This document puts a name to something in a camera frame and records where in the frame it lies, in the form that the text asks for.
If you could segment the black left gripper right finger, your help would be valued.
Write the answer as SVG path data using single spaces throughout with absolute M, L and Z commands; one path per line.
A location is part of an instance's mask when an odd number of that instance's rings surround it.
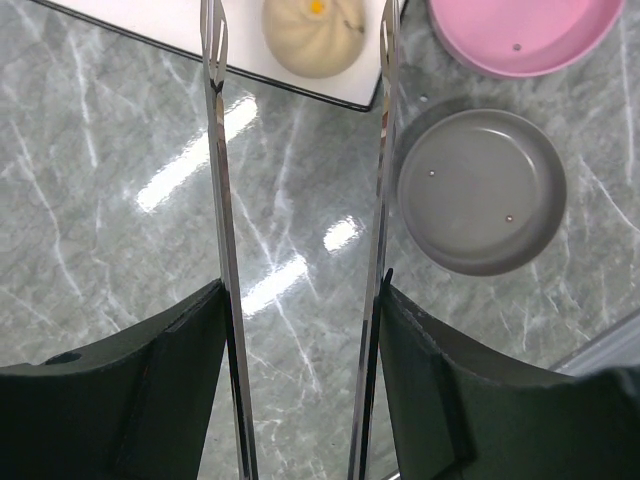
M 635 479 L 639 370 L 582 376 L 495 351 L 381 289 L 380 351 L 404 479 Z

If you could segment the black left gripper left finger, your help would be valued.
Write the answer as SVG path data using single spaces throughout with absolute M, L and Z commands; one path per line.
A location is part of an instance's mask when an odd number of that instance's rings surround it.
M 194 479 L 226 343 L 222 285 L 1 370 L 5 479 Z

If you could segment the pink round lid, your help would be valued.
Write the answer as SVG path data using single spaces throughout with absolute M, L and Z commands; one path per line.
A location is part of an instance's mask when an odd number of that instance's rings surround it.
M 459 63 L 501 79 L 561 70 L 589 54 L 625 7 L 612 0 L 443 0 L 428 3 L 435 34 Z

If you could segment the steel food tongs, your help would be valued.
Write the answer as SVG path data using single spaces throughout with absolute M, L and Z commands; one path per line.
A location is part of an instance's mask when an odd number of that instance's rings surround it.
M 390 273 L 385 270 L 385 258 L 399 86 L 397 42 L 399 26 L 399 4 L 396 1 L 388 1 L 382 10 L 379 34 L 384 101 L 376 204 L 349 450 L 347 476 L 350 479 L 365 479 L 368 476 L 381 323 L 381 296 L 391 279 Z M 239 475 L 243 479 L 255 479 L 258 476 L 258 464 L 224 128 L 222 91 L 227 68 L 228 27 L 225 9 L 221 2 L 201 2 L 200 35 L 216 229 L 221 279 L 226 301 L 227 350 L 235 414 Z

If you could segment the white steamed bun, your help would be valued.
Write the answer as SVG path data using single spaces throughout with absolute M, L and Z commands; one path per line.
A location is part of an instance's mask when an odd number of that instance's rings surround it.
M 273 0 L 262 8 L 262 31 L 274 58 L 291 73 L 323 79 L 348 69 L 364 49 L 362 1 Z

